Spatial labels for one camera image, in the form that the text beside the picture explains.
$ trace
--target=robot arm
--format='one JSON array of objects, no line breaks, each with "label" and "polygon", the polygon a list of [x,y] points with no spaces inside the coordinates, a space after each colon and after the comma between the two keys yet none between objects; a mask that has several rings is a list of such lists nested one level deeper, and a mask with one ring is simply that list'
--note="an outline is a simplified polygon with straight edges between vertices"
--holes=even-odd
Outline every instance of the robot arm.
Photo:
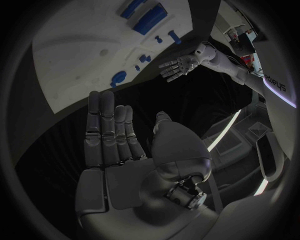
[{"label": "robot arm", "polygon": [[167,79],[169,83],[182,75],[187,75],[199,65],[218,73],[225,73],[236,83],[247,85],[263,95],[263,81],[260,77],[251,74],[248,69],[232,63],[221,51],[203,43],[198,46],[194,54],[178,57],[176,60],[166,62],[158,67],[169,66],[160,73],[163,78],[171,76]]}]

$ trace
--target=light strip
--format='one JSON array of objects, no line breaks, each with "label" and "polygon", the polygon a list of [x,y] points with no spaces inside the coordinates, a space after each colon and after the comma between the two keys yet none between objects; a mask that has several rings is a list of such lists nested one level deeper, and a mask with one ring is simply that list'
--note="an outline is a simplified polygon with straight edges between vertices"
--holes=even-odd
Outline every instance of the light strip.
[{"label": "light strip", "polygon": [[236,112],[234,114],[233,118],[230,120],[228,125],[224,128],[224,130],[220,133],[220,135],[217,136],[217,138],[213,141],[213,143],[207,148],[207,150],[209,152],[221,141],[221,139],[224,137],[224,135],[227,133],[227,131],[230,129],[230,127],[234,124],[234,122],[237,119],[237,117],[239,116],[240,112],[241,112],[241,110],[239,110],[238,112]]},{"label": "light strip", "polygon": [[265,77],[263,77],[263,83],[264,85],[270,89],[276,96],[280,97],[283,101],[285,101],[287,104],[291,105],[292,107],[294,107],[295,109],[297,108],[296,105],[294,103],[292,103],[291,101],[287,100],[284,96],[280,95],[278,92],[276,92],[272,87],[269,86],[269,84],[267,83]]},{"label": "light strip", "polygon": [[268,185],[268,181],[266,179],[263,179],[262,183],[260,184],[260,186],[257,189],[256,193],[254,193],[254,196],[262,194],[263,191],[266,189],[267,185]]}]

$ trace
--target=blue plastic part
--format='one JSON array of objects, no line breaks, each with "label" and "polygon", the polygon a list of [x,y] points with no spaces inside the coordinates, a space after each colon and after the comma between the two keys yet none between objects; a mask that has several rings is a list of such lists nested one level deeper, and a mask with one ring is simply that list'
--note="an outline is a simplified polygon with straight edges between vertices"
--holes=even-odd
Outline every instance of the blue plastic part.
[{"label": "blue plastic part", "polygon": [[122,12],[121,17],[125,19],[130,19],[130,17],[135,13],[136,8],[147,0],[133,0],[128,7]]},{"label": "blue plastic part", "polygon": [[133,27],[133,30],[142,35],[146,35],[156,24],[167,16],[166,10],[159,3],[154,8],[149,10]]},{"label": "blue plastic part", "polygon": [[176,35],[176,33],[172,30],[168,33],[176,44],[181,44],[180,38]]},{"label": "blue plastic part", "polygon": [[146,59],[147,59],[147,58],[146,58],[145,54],[142,55],[142,56],[139,58],[139,60],[140,60],[141,63],[145,62]]},{"label": "blue plastic part", "polygon": [[115,88],[117,86],[116,84],[120,84],[125,80],[126,75],[127,73],[125,71],[119,71],[118,73],[116,73],[111,79],[110,86]]},{"label": "blue plastic part", "polygon": [[159,36],[156,36],[155,39],[157,40],[157,42],[159,44],[161,44],[163,42],[163,40]]}]

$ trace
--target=dark floor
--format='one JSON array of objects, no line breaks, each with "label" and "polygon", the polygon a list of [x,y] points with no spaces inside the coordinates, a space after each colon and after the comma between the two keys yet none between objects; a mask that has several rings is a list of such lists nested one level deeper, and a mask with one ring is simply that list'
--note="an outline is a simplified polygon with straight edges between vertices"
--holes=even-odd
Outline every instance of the dark floor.
[{"label": "dark floor", "polygon": [[[151,154],[147,138],[153,134],[157,112],[165,111],[173,121],[187,126],[201,137],[212,124],[247,106],[251,99],[250,88],[202,66],[171,83],[157,77],[115,93],[116,105],[132,106],[134,130],[148,157]],[[16,166],[33,203],[71,239],[77,239],[74,196],[79,176],[85,169],[83,139],[86,119],[85,106],[46,131]],[[220,177],[216,176],[218,184],[222,178],[220,172]]]}]

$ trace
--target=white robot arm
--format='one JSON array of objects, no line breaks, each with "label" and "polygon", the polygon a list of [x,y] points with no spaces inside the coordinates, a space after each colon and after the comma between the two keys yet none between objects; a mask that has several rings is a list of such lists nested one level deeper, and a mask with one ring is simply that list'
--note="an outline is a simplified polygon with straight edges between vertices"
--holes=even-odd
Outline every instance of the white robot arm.
[{"label": "white robot arm", "polygon": [[247,85],[263,95],[262,78],[251,74],[245,67],[232,63],[224,53],[203,43],[198,46],[194,54],[178,57],[176,60],[166,62],[158,67],[163,68],[170,66],[160,73],[164,78],[171,76],[167,79],[169,83],[182,75],[187,75],[199,65],[205,66],[218,73],[225,73],[236,83]]}]

